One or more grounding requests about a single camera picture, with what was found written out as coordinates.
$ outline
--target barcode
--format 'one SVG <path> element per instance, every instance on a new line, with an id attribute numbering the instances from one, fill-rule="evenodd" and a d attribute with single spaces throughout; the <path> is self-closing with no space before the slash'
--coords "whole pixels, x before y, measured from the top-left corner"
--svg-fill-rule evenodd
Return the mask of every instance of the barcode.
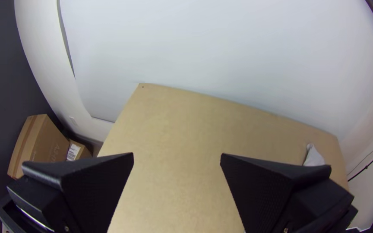
<path id="1" fill-rule="evenodd" d="M 73 154 L 72 152 L 67 153 L 68 161 L 74 161 L 75 159 L 76 159 L 76 154 Z"/>
<path id="2" fill-rule="evenodd" d="M 74 161 L 76 159 L 76 156 L 79 154 L 80 147 L 72 144 L 70 146 L 69 152 L 67 153 L 67 161 Z"/>

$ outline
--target black cable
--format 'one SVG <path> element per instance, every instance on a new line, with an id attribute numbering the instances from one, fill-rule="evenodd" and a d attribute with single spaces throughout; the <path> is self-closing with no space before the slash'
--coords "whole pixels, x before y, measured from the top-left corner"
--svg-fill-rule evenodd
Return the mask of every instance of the black cable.
<path id="1" fill-rule="evenodd" d="M 348 176 L 353 172 L 353 171 L 355 171 L 355 169 L 366 159 L 366 158 L 368 158 L 368 156 L 370 156 L 371 154 L 373 153 L 373 150 L 369 153 L 369 154 L 367 154 L 366 156 L 365 156 L 365 158 L 363 158 L 352 170 L 351 170 L 351 172 L 348 174 Z"/>
<path id="2" fill-rule="evenodd" d="M 361 172 L 365 171 L 366 169 L 368 169 L 368 166 L 371 165 L 373 163 L 373 160 L 368 164 L 366 165 L 361 171 L 359 171 L 358 173 L 356 173 L 352 178 L 348 179 L 348 182 L 353 180 L 355 177 L 357 177 Z"/>

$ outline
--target white wall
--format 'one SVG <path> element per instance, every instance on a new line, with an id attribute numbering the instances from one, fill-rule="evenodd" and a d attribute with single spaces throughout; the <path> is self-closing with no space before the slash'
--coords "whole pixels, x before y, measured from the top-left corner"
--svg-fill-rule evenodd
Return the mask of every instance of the white wall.
<path id="1" fill-rule="evenodd" d="M 370 157 L 360 168 L 362 169 L 372 159 L 373 157 Z M 358 209 L 358 214 L 352 221 L 351 227 L 366 229 L 373 223 L 373 163 L 349 182 L 349 189 L 355 196 L 352 204 Z"/>
<path id="2" fill-rule="evenodd" d="M 139 81 L 254 106 L 340 141 L 373 104 L 373 13 L 364 0 L 60 4 L 83 104 L 103 119 L 117 115 L 99 103 L 120 108 L 111 102 L 129 96 L 122 83 Z"/>
<path id="3" fill-rule="evenodd" d="M 28 63 L 53 111 L 75 133 L 104 141 L 112 123 L 82 104 L 61 34 L 56 0 L 15 0 L 16 22 Z M 76 125 L 69 117 L 74 117 Z"/>

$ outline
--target mdf board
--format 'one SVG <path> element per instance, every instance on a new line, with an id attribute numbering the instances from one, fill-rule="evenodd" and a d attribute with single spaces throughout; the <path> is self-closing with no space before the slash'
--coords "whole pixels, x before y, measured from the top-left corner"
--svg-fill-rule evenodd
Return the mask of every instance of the mdf board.
<path id="1" fill-rule="evenodd" d="M 335 136 L 234 102 L 140 84 L 99 152 L 135 159 L 109 232 L 242 233 L 221 153 L 301 165 L 311 142 L 347 189 Z"/>

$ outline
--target white cloth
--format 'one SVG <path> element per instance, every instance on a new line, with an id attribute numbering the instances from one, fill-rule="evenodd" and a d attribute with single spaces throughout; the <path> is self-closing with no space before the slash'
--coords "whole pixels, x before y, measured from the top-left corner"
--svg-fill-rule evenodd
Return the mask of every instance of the white cloth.
<path id="1" fill-rule="evenodd" d="M 315 146 L 310 143 L 307 145 L 307 156 L 303 166 L 320 166 L 325 165 L 322 155 L 317 152 Z"/>

